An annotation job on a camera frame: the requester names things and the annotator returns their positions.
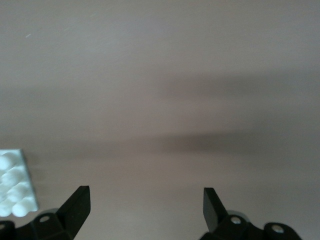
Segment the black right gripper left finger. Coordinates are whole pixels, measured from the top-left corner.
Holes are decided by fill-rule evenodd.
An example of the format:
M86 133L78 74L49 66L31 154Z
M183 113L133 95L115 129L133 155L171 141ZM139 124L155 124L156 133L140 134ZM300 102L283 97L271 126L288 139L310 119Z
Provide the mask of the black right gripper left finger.
M21 227L1 221L0 240L73 240L90 212L90 187L83 185L59 209L46 211Z

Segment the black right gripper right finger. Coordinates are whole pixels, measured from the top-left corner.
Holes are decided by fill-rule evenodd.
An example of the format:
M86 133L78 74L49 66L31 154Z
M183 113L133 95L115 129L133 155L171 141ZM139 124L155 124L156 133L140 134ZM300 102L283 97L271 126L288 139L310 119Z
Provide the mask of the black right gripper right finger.
M208 228L202 240L299 240L300 236L290 226L268 222L260 229L242 214L227 211L215 189L203 190L203 216Z

